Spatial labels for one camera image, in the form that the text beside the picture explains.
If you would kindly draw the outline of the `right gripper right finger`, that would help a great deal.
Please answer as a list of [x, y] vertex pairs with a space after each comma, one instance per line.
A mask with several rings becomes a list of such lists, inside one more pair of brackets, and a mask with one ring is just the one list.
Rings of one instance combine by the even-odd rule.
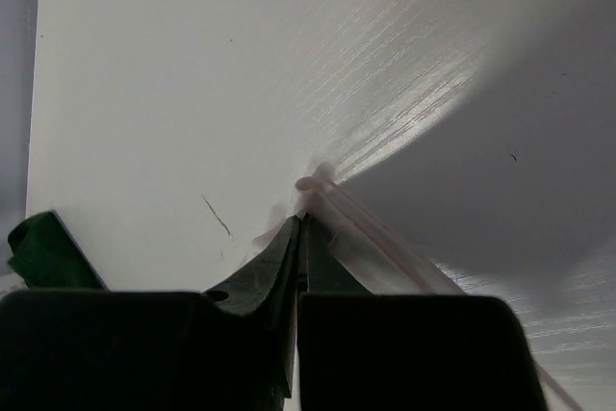
[[524, 331], [491, 296], [373, 295], [301, 222], [304, 410], [544, 410]]

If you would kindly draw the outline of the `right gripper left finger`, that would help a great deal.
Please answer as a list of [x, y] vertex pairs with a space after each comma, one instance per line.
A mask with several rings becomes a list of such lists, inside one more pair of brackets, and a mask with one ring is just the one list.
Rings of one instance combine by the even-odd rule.
[[298, 218], [205, 292], [18, 291], [5, 410], [280, 410], [292, 394]]

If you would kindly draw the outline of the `white and green t shirt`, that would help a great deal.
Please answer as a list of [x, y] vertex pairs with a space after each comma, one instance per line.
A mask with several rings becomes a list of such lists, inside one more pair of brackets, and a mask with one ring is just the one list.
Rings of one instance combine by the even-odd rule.
[[[373, 295], [468, 294], [413, 249], [402, 236], [326, 176], [307, 176], [299, 179], [295, 186], [301, 194], [302, 203], [299, 213], [290, 217], [298, 218], [300, 231], [295, 282], [293, 389], [288, 399], [298, 397], [300, 405], [297, 315], [298, 296], [305, 275], [299, 259], [301, 222], [304, 218], [312, 217], [323, 227], [327, 234], [326, 245], [334, 258]], [[267, 236], [265, 248], [282, 224]], [[13, 252], [11, 267], [26, 285], [22, 291], [110, 291], [53, 212], [24, 220], [10, 234], [8, 242]], [[555, 401], [568, 410], [578, 409], [578, 402], [532, 359], [547, 401], [546, 409]]]

